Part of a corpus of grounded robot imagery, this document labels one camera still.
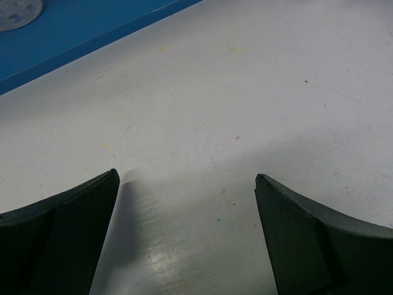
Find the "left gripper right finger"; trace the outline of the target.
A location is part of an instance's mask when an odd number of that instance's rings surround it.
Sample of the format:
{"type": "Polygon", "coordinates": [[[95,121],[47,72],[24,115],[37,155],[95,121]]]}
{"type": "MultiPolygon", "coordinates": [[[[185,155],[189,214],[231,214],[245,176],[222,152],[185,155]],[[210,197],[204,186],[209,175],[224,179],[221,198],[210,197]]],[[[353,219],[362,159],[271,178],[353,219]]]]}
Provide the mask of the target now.
{"type": "Polygon", "coordinates": [[[255,197],[278,294],[392,294],[392,229],[259,174],[255,197]]]}

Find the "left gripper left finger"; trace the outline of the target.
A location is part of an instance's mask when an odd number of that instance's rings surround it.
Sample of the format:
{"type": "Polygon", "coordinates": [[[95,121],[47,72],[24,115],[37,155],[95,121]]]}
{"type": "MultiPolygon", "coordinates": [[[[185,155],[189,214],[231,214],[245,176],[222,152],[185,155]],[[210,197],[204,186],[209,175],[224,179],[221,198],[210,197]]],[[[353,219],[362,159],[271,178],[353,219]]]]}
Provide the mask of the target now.
{"type": "Polygon", "coordinates": [[[89,294],[119,185],[111,169],[1,213],[1,294],[89,294]]]}

